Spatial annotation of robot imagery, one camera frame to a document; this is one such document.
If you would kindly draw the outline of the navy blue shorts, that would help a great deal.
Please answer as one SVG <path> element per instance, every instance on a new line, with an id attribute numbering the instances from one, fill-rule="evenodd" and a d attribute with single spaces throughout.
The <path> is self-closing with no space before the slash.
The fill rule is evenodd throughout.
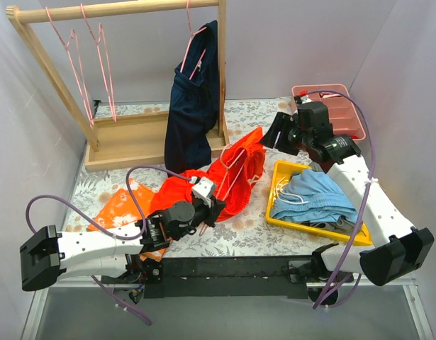
<path id="1" fill-rule="evenodd" d="M 167 169 L 182 173 L 211 163 L 211 146 L 206 134 L 212 130 L 219 111 L 218 22 L 205 24 L 201 35 L 206 53 L 192 81 L 174 69 L 170 94 L 164 162 Z"/>

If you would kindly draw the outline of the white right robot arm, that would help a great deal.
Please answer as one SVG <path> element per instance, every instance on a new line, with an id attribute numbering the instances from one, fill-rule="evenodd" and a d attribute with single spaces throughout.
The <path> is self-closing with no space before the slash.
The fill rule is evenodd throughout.
<path id="1" fill-rule="evenodd" d="M 434 242 L 427 228 L 417 229 L 390 201 L 373 177 L 360 148 L 349 135 L 336 135 L 321 102 L 298 106 L 293 115 L 278 112 L 261 145 L 286 154 L 308 153 L 320 171 L 305 169 L 278 187 L 270 217 L 312 225 L 345 218 L 354 231 L 364 225 L 372 244 L 331 244 L 313 252 L 311 271 L 328 281 L 338 271 L 365 275 L 382 286 L 419 269 Z"/>

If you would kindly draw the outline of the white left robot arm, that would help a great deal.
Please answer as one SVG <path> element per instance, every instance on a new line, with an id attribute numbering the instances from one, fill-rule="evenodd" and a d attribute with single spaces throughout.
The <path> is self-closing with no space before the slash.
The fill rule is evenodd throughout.
<path id="1" fill-rule="evenodd" d="M 195 234 L 200 224 L 214 227 L 225 206 L 215 197 L 193 198 L 122 227 L 61 232 L 44 226 L 20 247 L 21 287 L 32 292 L 77 276 L 134 283 L 147 273 L 140 255 L 167 249 L 172 241 Z"/>

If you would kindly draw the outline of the bright orange mesh shorts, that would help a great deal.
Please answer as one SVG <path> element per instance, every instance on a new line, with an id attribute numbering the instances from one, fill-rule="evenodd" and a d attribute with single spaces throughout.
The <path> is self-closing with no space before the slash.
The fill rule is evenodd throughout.
<path id="1" fill-rule="evenodd" d="M 205 176 L 214 182 L 215 197 L 226 203 L 218 217 L 219 222 L 241 213 L 249 204 L 252 189 L 264 172 L 266 150 L 259 143 L 262 137 L 262 128 L 257 127 L 222 152 L 207 171 L 190 169 L 181 173 L 185 177 Z M 191 188 L 185 180 L 169 177 L 154 195 L 150 212 L 164 210 L 182 200 L 191 202 Z"/>

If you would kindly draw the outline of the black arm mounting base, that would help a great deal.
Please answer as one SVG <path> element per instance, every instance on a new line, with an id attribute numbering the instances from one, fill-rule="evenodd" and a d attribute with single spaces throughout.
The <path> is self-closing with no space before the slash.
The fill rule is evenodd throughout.
<path id="1" fill-rule="evenodd" d="M 109 285 L 142 286 L 144 297 L 262 297 L 308 298 L 307 285 L 322 286 L 332 271 L 311 255 L 230 256 L 152 259 L 130 265 L 130 271 Z"/>

